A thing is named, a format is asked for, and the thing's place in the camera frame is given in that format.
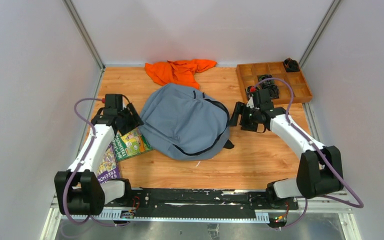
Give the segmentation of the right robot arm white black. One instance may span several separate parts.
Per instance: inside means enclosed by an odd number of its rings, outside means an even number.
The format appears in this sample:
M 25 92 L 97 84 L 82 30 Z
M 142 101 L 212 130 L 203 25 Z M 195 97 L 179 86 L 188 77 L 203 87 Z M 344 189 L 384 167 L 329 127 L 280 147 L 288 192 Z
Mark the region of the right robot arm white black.
M 280 137 L 299 158 L 295 178 L 267 184 L 265 201 L 270 208 L 278 209 L 291 198 L 312 199 L 344 188 L 340 181 L 343 170 L 339 149 L 311 137 L 293 121 L 285 108 L 274 106 L 268 90 L 253 91 L 247 103 L 236 102 L 230 126 L 236 125 L 249 132 L 256 132 L 259 125 L 263 125 L 265 131 Z

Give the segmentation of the blue grey backpack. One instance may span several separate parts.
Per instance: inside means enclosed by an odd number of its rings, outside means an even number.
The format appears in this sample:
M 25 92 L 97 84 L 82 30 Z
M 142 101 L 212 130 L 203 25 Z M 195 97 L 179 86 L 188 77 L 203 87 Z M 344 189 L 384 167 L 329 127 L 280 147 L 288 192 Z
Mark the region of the blue grey backpack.
M 144 104 L 139 131 L 165 156 L 178 161 L 202 161 L 231 150 L 228 108 L 206 93 L 169 83 Z

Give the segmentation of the green treehouse book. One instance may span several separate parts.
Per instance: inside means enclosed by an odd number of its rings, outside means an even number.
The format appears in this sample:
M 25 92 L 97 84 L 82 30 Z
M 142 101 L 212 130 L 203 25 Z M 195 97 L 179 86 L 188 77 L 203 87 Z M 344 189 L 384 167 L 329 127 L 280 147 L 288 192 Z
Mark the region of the green treehouse book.
M 118 132 L 112 141 L 112 146 L 117 162 L 154 150 L 138 128 L 125 135 Z

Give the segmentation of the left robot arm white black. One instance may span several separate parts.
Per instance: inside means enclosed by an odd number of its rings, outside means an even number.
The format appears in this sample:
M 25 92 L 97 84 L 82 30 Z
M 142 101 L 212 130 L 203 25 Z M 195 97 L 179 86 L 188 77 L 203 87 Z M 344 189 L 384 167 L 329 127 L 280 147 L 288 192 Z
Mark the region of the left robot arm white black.
M 89 135 L 67 170 L 58 171 L 54 186 L 62 215 L 97 216 L 112 201 L 129 206 L 133 201 L 130 181 L 117 177 L 99 183 L 97 170 L 107 148 L 117 134 L 125 135 L 143 124 L 130 100 L 123 94 L 106 94 L 104 104 L 88 120 L 78 111 L 75 114 L 89 125 Z

